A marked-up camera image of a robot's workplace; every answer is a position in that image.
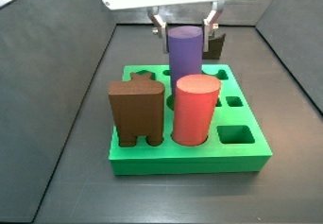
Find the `square hole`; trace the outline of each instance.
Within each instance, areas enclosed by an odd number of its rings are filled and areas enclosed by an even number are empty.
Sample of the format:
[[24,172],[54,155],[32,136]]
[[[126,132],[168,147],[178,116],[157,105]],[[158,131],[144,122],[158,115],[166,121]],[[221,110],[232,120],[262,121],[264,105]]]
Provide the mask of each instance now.
[[237,96],[226,96],[225,99],[226,99],[226,104],[229,107],[241,107],[242,106],[242,102]]
[[248,126],[217,126],[218,140],[222,144],[253,144],[254,138],[252,136]]

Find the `cylinder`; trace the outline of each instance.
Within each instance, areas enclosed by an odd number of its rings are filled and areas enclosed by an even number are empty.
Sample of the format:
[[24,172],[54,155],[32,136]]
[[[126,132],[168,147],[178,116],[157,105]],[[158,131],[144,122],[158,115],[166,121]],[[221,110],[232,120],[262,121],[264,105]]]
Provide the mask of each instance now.
[[176,82],[173,107],[173,140],[184,146],[196,146],[206,140],[220,81],[206,75],[188,75]]
[[176,81],[201,73],[202,31],[197,26],[178,26],[168,31],[172,94]]

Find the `gray floor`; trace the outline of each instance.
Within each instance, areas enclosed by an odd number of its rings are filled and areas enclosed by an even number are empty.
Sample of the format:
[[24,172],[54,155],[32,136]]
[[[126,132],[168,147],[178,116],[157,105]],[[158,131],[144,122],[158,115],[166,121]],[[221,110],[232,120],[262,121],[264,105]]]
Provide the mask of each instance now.
[[250,27],[222,27],[229,64],[273,151],[260,173],[114,177],[106,84],[124,65],[165,64],[148,26],[118,26],[104,55],[37,223],[323,222],[323,121]]

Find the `shape sorter board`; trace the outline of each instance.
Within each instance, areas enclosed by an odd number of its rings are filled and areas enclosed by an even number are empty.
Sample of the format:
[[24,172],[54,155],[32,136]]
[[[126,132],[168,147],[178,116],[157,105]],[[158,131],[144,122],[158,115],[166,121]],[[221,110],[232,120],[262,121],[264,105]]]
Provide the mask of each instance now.
[[113,128],[108,159],[114,175],[188,174],[260,171],[269,159],[264,135],[242,96],[237,81],[226,65],[202,65],[202,74],[221,81],[218,103],[208,138],[198,146],[181,146],[172,137],[173,106],[169,65],[125,66],[122,80],[129,73],[153,72],[154,80],[165,85],[164,142],[149,146],[138,136],[134,147],[118,147]]

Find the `brown arch block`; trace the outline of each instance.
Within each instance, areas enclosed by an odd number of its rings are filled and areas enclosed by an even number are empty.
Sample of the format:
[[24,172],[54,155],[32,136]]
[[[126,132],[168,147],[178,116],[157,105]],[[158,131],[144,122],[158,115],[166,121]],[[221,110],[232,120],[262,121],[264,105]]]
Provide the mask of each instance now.
[[118,146],[136,146],[146,136],[150,146],[162,143],[164,84],[150,80],[152,73],[130,73],[130,81],[110,82],[108,99],[118,135]]

